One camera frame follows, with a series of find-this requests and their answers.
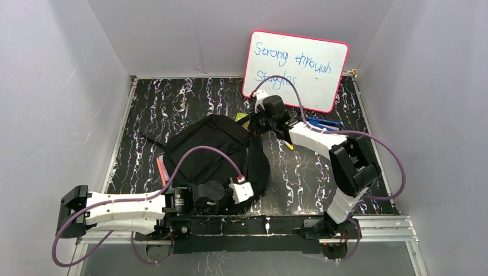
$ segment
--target whiteboard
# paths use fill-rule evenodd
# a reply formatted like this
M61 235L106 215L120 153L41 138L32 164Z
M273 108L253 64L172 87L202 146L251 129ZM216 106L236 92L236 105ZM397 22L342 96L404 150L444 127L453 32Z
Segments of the whiteboard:
M255 30L242 94L249 98L263 79L281 75L295 85L304 108L329 113L334 108L348 52L344 42ZM270 79L260 89L279 95L286 105L298 106L295 92L285 80Z

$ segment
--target gray wall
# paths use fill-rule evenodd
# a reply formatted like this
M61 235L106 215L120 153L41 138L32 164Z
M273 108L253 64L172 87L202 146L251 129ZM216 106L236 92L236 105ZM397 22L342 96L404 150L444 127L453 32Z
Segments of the gray wall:
M396 202L431 275L488 270L487 18L486 0L396 0L359 67L372 131L405 163ZM381 156L395 186L397 165Z
M242 76L251 32L344 41L357 68L392 0L89 0L137 76Z
M66 275L59 201L101 189L129 76L85 0L0 0L0 76L1 274Z

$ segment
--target black fabric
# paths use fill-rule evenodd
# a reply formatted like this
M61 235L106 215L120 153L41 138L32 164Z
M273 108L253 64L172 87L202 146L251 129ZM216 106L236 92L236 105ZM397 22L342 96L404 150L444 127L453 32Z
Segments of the black fabric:
M249 206L253 199L266 190L270 166L262 150L261 137L250 136L245 128L224 115L209 115L168 139L163 156L168 173L172 175L183 155L199 145L217 148L229 156L251 183L254 197L239 206L234 205L228 184L229 178L235 179L236 172L225 158L206 149L192 152L184 160L174 179L174 187L187 186L188 182L197 185L208 181L220 182L225 189L225 196L219 205L222 210L227 209L225 213L240 212L240 209Z

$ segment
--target black marble table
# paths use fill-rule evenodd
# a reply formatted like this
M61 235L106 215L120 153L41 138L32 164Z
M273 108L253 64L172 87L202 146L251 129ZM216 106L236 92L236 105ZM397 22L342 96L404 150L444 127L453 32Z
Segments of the black marble table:
M242 78L141 79L132 99L119 153L107 193L145 193L161 188L156 157L163 149L141 134L166 140L209 114L234 118L246 113L249 100L241 94ZM298 114L299 109L288 108ZM335 108L329 114L306 112L307 117L340 121L345 129L367 132L353 79L341 79ZM256 200L249 215L321 214L336 192L330 162L313 151L296 147L290 151L275 138L263 135L271 166L266 193ZM387 196L380 178L369 194ZM389 201L365 201L357 214L397 214Z

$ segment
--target yellow marker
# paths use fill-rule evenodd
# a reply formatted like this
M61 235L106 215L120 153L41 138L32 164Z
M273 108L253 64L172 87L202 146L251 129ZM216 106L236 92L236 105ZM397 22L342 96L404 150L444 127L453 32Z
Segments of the yellow marker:
M290 144L289 142L287 142L287 141L285 141L285 140L282 140L282 141L283 141L283 144L285 144L285 145L287 146L287 148L289 148L289 149L290 149L290 151L293 151L293 150L294 150L294 148L293 148L293 145L292 145L292 144Z

